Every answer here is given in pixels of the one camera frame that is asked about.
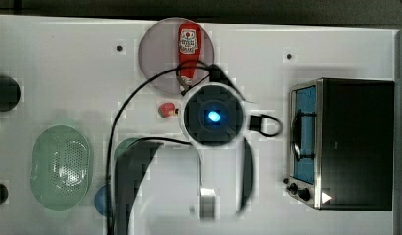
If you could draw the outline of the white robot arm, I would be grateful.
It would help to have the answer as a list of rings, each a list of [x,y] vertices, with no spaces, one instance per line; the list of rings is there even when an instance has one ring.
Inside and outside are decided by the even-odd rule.
[[[217,82],[189,90],[183,137],[142,137],[115,159],[109,235],[185,232],[236,222],[254,188],[250,126],[255,104]]]

